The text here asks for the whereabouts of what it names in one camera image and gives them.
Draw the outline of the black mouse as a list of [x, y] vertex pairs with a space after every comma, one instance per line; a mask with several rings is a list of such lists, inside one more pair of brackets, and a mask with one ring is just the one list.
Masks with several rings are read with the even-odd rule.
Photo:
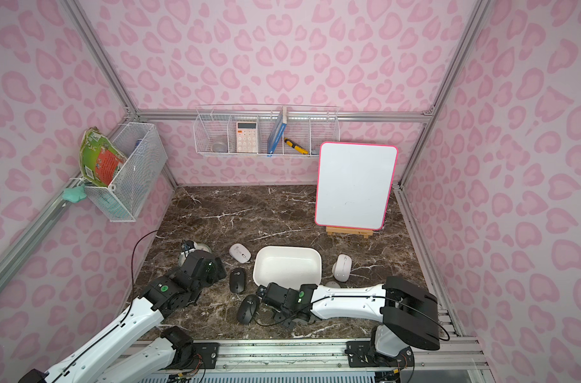
[[260, 298], [257, 295], [248, 295], [239, 306], [236, 319], [241, 325], [248, 325], [254, 319], [260, 306]]
[[229, 290], [231, 293], [241, 295], [246, 289], [247, 274], [244, 268], [237, 267], [230, 272]]

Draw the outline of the white storage box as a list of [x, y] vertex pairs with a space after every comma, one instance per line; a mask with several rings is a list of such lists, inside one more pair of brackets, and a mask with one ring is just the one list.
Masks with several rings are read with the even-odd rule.
[[303, 284], [320, 285], [322, 257], [309, 247], [267, 246], [257, 253], [253, 280], [257, 286], [274, 282], [295, 290]]

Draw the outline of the white pink mouse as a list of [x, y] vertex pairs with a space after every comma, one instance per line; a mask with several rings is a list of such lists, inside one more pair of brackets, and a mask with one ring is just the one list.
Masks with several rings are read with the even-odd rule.
[[251, 260], [252, 254], [243, 244], [233, 244], [229, 248], [229, 255], [239, 263], [248, 263]]

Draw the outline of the grey mouse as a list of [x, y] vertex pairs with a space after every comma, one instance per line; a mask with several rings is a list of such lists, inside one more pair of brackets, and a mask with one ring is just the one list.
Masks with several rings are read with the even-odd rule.
[[328, 283], [325, 284], [326, 287], [328, 288], [334, 288], [334, 289], [339, 289], [341, 286], [335, 282], [335, 281], [330, 281]]

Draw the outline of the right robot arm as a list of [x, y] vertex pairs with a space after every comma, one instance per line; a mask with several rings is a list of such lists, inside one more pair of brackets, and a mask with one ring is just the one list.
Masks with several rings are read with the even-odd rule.
[[330, 319], [376, 322], [371, 341], [375, 354], [397, 357], [411, 348], [438, 351], [445, 328], [438, 321], [438, 301], [427, 290], [396, 276], [373, 287], [334, 288], [303, 284], [297, 290], [275, 282], [256, 296], [275, 312], [274, 324], [292, 327]]

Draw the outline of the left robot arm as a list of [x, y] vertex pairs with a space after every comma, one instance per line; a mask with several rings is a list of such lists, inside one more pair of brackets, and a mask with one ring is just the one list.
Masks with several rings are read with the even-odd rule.
[[210, 252], [190, 252], [180, 267], [153, 279], [129, 306], [84, 346], [46, 371], [30, 370], [22, 382], [140, 381], [165, 368], [199, 370], [204, 359], [179, 327], [164, 330], [143, 351], [118, 358], [175, 311], [195, 304], [202, 290], [225, 279], [223, 262]]

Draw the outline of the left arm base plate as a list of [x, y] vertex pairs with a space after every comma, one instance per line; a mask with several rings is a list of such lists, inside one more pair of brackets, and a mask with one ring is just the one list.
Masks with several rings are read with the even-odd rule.
[[172, 362], [166, 370], [193, 371], [197, 367], [201, 370], [213, 370], [216, 367], [220, 343], [197, 342], [172, 348], [175, 351]]

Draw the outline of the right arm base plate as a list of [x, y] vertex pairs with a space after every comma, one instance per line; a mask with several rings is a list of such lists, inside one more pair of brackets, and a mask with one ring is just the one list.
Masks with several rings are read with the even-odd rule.
[[345, 354], [350, 368], [391, 367], [405, 369], [414, 367], [413, 351], [406, 347], [394, 357], [376, 351], [371, 341], [348, 341]]

